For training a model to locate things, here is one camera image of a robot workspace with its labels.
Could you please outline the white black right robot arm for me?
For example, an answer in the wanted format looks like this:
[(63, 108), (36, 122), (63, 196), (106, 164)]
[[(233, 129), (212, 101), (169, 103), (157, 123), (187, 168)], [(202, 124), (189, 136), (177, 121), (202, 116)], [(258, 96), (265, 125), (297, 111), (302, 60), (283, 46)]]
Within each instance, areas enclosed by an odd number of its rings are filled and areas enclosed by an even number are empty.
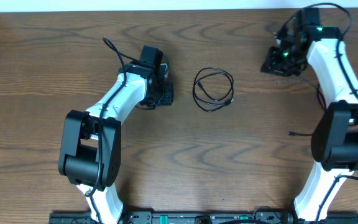
[(325, 112), (311, 135), (311, 173), (284, 223), (320, 223), (346, 180), (357, 180), (358, 79), (349, 63), (343, 34), (337, 27), (303, 25), (281, 28), (277, 46), (269, 49), (261, 72), (283, 77), (300, 75), (307, 65), (319, 81)]

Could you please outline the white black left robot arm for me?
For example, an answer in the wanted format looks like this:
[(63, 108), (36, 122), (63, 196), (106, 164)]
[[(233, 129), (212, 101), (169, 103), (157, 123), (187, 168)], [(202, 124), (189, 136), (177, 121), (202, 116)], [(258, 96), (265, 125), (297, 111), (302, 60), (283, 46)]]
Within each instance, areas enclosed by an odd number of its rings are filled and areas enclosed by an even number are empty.
[(142, 105), (153, 110), (173, 102), (167, 63), (128, 63), (111, 89), (85, 111), (71, 110), (64, 122), (58, 162), (60, 175), (77, 186), (98, 223), (119, 223), (124, 204), (115, 181), (121, 166), (121, 127)]

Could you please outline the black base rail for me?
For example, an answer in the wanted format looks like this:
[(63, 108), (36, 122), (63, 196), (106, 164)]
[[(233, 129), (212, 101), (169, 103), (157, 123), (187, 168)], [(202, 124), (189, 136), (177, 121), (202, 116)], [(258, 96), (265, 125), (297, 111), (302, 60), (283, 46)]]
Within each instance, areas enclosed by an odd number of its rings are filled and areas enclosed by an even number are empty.
[[(132, 211), (124, 213), (119, 223), (129, 224), (197, 224), (197, 223), (227, 223), (242, 220), (250, 223), (257, 220), (268, 224), (276, 223), (304, 223), (304, 220), (295, 220), (288, 212), (274, 212), (267, 208), (248, 213), (156, 213), (145, 211)], [(91, 218), (90, 212), (84, 213), (51, 213), (49, 224), (92, 224), (97, 223)]]

